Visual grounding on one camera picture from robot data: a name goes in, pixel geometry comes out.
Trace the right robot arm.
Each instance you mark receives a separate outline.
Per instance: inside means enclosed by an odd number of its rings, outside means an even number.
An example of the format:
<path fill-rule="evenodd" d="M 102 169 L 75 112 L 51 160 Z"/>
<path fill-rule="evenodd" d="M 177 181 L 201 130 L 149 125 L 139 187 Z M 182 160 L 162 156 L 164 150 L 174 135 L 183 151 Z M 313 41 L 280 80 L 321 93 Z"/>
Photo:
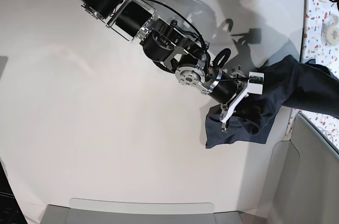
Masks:
<path fill-rule="evenodd" d="M 179 27 L 176 20 L 166 23 L 156 16 L 154 0 L 81 0 L 84 9 L 127 41 L 138 39 L 145 55 L 161 70 L 174 74 L 182 85 L 192 86 L 211 96 L 221 107 L 222 128 L 242 99 L 263 92 L 264 75 L 239 69 L 223 70 L 231 51 L 216 58 L 196 28 Z"/>

